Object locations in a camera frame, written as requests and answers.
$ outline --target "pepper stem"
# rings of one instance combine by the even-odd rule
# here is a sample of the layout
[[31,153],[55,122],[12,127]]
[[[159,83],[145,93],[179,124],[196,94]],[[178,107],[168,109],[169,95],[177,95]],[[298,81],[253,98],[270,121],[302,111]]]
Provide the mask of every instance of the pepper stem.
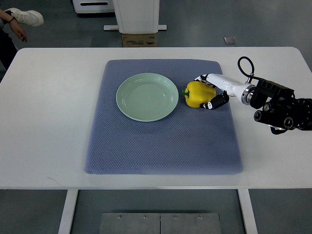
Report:
[[183,95],[187,96],[188,98],[190,97],[190,90],[187,91],[187,93],[185,92],[185,90],[182,90]]

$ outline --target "light green plate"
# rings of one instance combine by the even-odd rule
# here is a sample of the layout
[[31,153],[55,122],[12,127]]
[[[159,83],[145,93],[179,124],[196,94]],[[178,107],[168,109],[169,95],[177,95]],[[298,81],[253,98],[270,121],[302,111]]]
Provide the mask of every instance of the light green plate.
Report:
[[118,108],[129,118],[142,122],[162,119],[176,107],[179,98],[175,84],[155,73],[142,73],[126,79],[118,88]]

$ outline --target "metal plate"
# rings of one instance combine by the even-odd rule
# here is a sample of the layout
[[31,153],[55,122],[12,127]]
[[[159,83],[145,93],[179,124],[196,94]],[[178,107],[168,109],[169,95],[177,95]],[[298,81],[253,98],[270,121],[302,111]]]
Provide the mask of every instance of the metal plate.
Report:
[[103,213],[99,234],[160,234],[160,214]]
[[237,44],[237,40],[235,37],[229,37],[229,38],[224,38],[225,43],[227,45],[236,45]]
[[221,234],[219,214],[103,213],[100,234]]
[[161,214],[161,234],[221,234],[219,214]]

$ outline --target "white table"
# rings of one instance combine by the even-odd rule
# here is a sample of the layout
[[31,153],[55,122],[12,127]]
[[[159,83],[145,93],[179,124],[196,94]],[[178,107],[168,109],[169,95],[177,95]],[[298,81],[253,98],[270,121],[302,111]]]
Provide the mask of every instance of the white table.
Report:
[[[255,75],[312,98],[312,73],[292,47],[28,48],[0,84],[0,189],[312,188],[311,132],[271,134],[255,109],[230,99],[243,161],[236,175],[89,175],[84,165],[105,64],[112,59],[205,59],[240,82]],[[244,66],[248,73],[250,67]]]

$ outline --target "human hand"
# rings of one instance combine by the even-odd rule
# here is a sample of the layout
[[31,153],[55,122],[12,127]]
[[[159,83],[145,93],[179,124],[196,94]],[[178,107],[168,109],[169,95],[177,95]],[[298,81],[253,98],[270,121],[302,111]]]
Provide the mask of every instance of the human hand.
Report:
[[27,36],[23,27],[14,19],[10,23],[11,30],[21,41],[27,42]]

